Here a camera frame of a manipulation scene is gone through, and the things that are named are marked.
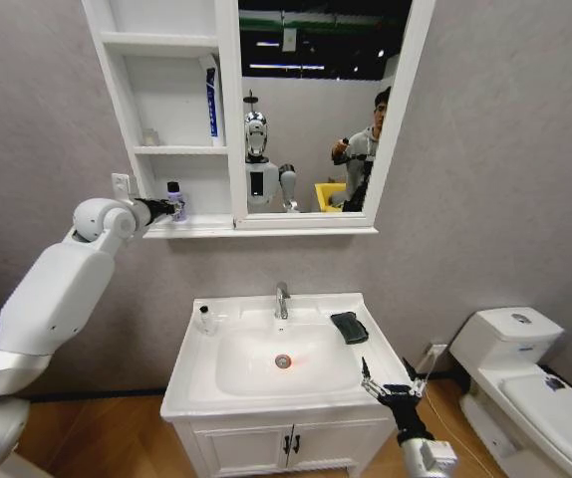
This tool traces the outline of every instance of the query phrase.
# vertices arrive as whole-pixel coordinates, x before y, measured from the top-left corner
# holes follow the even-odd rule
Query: white toilet
[[[536,364],[562,332],[533,309],[494,309],[450,347],[472,379],[463,413],[510,478],[572,477],[572,387]]]

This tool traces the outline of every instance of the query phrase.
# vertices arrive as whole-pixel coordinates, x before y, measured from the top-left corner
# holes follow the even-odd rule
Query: sink basin
[[[215,318],[212,336],[199,329],[204,305]],[[362,357],[379,383],[410,383],[361,294],[292,296],[287,320],[276,319],[274,307],[273,296],[196,299],[161,415],[376,404],[361,388]],[[347,311],[367,341],[346,345],[330,316]]]
[[[290,364],[280,367],[280,357]],[[236,395],[329,392],[360,380],[353,354],[332,324],[270,324],[234,331],[222,339],[217,353],[217,384]]]

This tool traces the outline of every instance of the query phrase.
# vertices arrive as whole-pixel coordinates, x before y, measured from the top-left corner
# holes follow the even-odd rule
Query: toilet tank
[[[558,325],[529,307],[491,309],[470,317],[450,352],[468,370],[532,365],[562,333]]]

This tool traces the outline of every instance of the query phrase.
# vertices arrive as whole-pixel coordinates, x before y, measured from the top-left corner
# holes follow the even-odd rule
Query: small bottle on shelf
[[[159,134],[152,127],[143,129],[143,144],[144,146],[160,146]]]
[[[177,181],[169,181],[166,184],[166,191],[168,192],[168,202],[176,206],[172,217],[173,222],[184,222],[186,220],[186,201],[179,188],[179,183]]]

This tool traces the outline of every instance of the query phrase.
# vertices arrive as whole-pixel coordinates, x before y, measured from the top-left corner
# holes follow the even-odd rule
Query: sink cabinet
[[[199,478],[346,468],[360,476],[395,430],[380,406],[174,421]]]
[[[215,319],[210,336],[202,306]],[[274,296],[195,299],[161,416],[200,478],[325,468],[360,476],[396,428],[361,387],[362,359],[378,383],[410,384],[404,365],[361,294],[294,295],[287,321],[274,310]],[[344,311],[367,341],[346,345],[331,320]]]

